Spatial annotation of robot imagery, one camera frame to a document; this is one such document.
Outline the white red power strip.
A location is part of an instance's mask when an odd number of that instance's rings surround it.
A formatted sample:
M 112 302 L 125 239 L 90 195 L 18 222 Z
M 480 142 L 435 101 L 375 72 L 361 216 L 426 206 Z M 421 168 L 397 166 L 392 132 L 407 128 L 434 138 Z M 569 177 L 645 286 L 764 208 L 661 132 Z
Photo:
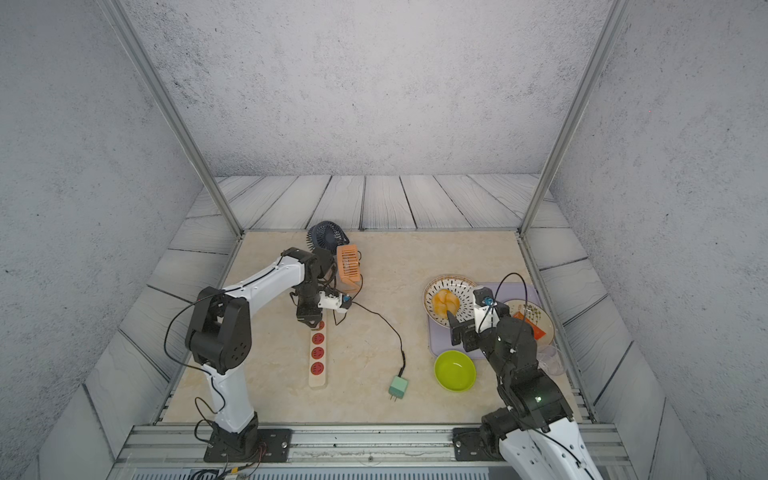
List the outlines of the white red power strip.
M 327 385 L 327 328 L 324 321 L 311 330 L 309 345 L 308 385 L 321 389 Z

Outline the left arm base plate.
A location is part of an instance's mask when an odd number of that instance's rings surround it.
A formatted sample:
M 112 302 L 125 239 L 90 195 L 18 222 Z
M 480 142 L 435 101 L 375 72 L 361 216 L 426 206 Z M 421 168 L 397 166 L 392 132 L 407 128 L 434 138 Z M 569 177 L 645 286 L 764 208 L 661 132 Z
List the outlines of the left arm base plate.
M 203 455 L 205 463 L 285 463 L 293 431 L 287 428 L 251 428 L 232 433 L 216 427 Z

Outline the green USB charger plug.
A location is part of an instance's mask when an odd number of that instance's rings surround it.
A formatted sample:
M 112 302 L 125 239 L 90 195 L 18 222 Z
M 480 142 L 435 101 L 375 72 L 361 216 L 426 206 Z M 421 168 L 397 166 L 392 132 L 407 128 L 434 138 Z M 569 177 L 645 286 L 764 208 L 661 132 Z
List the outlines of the green USB charger plug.
M 407 392 L 409 382 L 402 376 L 396 375 L 393 377 L 388 393 L 393 401 L 402 400 Z

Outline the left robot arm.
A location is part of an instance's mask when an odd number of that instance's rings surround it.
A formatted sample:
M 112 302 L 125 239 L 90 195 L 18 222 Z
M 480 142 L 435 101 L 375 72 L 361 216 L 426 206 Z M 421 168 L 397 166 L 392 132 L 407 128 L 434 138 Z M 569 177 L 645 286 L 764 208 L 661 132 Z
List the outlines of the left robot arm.
M 243 369 L 252 348 L 253 314 L 290 291 L 296 298 L 297 320 L 312 329 L 319 327 L 325 308 L 341 311 L 348 305 L 322 285 L 334 265 L 327 250 L 291 247 L 239 283 L 201 290 L 191 305 L 185 345 L 195 368 L 209 377 L 214 419 L 208 444 L 215 460 L 224 455 L 246 458 L 258 448 L 258 417 Z

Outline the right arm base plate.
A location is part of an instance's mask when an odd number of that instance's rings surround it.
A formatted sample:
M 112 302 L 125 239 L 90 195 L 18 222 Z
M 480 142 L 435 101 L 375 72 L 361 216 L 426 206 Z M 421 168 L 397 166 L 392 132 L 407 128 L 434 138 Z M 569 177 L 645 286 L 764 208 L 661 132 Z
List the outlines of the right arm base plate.
M 499 438 L 485 426 L 453 428 L 454 459 L 458 462 L 502 461 Z

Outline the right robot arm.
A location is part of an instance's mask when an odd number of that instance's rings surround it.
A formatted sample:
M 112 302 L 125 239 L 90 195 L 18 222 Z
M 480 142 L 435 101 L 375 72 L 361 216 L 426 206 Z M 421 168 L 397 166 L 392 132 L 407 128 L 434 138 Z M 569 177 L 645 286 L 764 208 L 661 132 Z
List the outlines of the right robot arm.
M 483 353 L 504 406 L 476 428 L 452 431 L 455 459 L 503 460 L 521 479 L 599 479 L 573 410 L 539 366 L 532 325 L 512 316 L 491 289 L 473 295 L 474 320 L 448 315 L 451 343 Z

